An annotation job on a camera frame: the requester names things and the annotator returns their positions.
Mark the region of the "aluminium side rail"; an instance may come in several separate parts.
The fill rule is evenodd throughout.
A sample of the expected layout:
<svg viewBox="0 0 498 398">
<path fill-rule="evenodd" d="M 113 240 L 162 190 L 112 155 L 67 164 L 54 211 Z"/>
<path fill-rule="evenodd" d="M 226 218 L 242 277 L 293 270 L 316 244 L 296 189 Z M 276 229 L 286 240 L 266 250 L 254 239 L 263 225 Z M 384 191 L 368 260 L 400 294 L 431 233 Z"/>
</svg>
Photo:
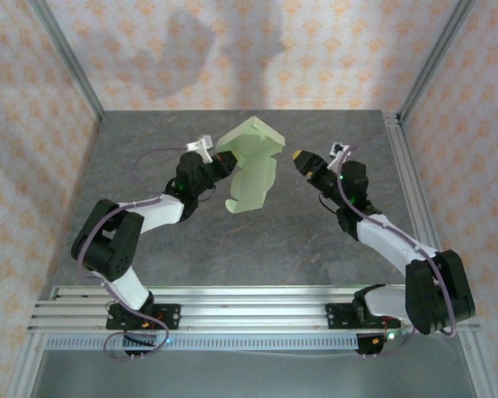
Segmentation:
<svg viewBox="0 0 498 398">
<path fill-rule="evenodd" d="M 434 225 L 403 126 L 396 114 L 383 113 L 383 121 L 395 157 L 414 235 L 422 243 L 442 249 L 443 245 Z"/>
</svg>

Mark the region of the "aluminium frame post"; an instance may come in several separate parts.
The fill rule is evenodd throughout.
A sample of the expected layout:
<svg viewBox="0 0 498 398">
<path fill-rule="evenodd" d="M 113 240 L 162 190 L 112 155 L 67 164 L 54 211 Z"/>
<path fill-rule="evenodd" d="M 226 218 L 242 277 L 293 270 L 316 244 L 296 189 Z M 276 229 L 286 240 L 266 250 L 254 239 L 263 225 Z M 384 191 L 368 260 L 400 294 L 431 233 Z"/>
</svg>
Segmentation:
<svg viewBox="0 0 498 398">
<path fill-rule="evenodd" d="M 452 42 L 463 27 L 475 3 L 476 0 L 457 0 L 456 6 L 447 19 L 447 23 L 427 56 L 412 88 L 409 90 L 401 110 L 396 113 L 399 125 L 404 126 L 410 120 L 414 109 L 426 91 L 432 77 L 435 75 L 438 66 L 447 54 Z"/>
<path fill-rule="evenodd" d="M 27 335 L 14 367 L 5 395 L 6 398 L 31 397 L 45 351 L 46 341 L 47 335 L 45 333 L 36 332 Z"/>
<path fill-rule="evenodd" d="M 476 397 L 498 398 L 498 378 L 483 332 L 464 331 L 458 335 Z"/>
<path fill-rule="evenodd" d="M 65 33 L 61 29 L 53 11 L 47 0 L 27 0 L 32 10 L 36 14 L 39 22 L 42 24 L 49 36 L 52 45 L 57 50 L 65 67 L 70 72 L 72 79 L 80 89 L 90 109 L 93 111 L 98 122 L 102 122 L 105 116 L 105 109 L 99 100 L 92 84 L 90 83 L 84 68 L 82 67 L 76 53 Z"/>
</svg>

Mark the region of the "grey metal panel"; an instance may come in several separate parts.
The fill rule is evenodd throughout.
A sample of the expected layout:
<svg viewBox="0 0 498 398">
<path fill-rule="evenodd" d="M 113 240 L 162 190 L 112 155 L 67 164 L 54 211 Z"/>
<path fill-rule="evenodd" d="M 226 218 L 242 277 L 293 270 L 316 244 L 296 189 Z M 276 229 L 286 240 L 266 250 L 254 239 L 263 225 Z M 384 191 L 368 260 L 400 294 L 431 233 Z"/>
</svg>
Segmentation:
<svg viewBox="0 0 498 398">
<path fill-rule="evenodd" d="M 476 398 L 457 350 L 418 343 L 388 357 L 161 352 L 116 363 L 46 352 L 31 398 Z"/>
</svg>

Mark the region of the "green paper box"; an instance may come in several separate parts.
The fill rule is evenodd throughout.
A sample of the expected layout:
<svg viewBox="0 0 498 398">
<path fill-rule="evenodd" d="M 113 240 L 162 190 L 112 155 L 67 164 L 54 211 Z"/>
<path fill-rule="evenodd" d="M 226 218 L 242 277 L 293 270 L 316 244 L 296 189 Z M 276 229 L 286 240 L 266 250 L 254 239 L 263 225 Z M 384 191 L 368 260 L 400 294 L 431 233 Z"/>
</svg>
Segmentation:
<svg viewBox="0 0 498 398">
<path fill-rule="evenodd" d="M 264 206 L 276 179 L 275 156 L 286 139 L 256 116 L 235 127 L 217 141 L 217 151 L 230 151 L 240 168 L 231 182 L 231 197 L 225 206 L 232 214 L 254 211 Z"/>
</svg>

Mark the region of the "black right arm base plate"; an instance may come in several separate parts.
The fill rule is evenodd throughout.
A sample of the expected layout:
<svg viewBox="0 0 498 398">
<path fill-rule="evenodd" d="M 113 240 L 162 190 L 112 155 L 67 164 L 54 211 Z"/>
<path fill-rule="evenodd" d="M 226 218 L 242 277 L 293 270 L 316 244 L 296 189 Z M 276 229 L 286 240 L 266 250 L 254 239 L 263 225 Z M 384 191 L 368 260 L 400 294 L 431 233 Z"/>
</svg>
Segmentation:
<svg viewBox="0 0 498 398">
<path fill-rule="evenodd" d="M 329 329 L 398 329 L 402 326 L 396 318 L 372 315 L 354 303 L 327 303 L 325 312 Z"/>
</svg>

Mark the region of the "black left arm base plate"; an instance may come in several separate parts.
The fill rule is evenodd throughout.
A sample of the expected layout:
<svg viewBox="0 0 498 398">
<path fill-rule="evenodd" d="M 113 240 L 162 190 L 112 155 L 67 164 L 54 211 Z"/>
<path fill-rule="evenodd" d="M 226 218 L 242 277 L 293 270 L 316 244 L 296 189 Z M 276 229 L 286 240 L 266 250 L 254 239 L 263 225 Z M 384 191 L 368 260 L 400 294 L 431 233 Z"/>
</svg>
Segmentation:
<svg viewBox="0 0 498 398">
<path fill-rule="evenodd" d="M 108 308 L 105 328 L 114 331 L 145 331 L 161 327 L 145 318 L 130 313 L 119 303 L 112 303 Z M 169 303 L 150 303 L 141 309 L 141 313 L 163 322 L 169 330 L 178 330 L 181 306 Z"/>
</svg>

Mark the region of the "wide aluminium mounting rail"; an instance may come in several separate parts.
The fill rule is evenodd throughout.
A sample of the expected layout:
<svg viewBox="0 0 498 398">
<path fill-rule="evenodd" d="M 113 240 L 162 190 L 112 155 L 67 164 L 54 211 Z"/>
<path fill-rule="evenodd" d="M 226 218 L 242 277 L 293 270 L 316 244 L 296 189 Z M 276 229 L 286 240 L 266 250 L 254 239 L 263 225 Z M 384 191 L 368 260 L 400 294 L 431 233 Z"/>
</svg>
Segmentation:
<svg viewBox="0 0 498 398">
<path fill-rule="evenodd" d="M 188 303 L 181 306 L 179 332 L 317 333 L 329 329 L 322 303 Z M 36 303 L 30 330 L 78 332 L 106 330 L 110 304 L 105 298 L 65 298 Z"/>
</svg>

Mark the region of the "slim aluminium extrusion rail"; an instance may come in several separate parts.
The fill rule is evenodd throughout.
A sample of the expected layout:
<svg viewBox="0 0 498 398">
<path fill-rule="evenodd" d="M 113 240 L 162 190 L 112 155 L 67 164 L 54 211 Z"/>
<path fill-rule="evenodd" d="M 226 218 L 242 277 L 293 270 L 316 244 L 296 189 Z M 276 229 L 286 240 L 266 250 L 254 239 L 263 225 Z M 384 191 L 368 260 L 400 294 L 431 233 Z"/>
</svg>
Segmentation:
<svg viewBox="0 0 498 398">
<path fill-rule="evenodd" d="M 366 288 L 359 286 L 332 285 L 261 285 L 261 286 L 158 286 L 149 287 L 155 297 L 161 296 L 294 296 L 294 295 L 353 295 Z M 101 298 L 108 293 L 100 286 L 58 286 L 55 288 L 55 299 Z"/>
</svg>

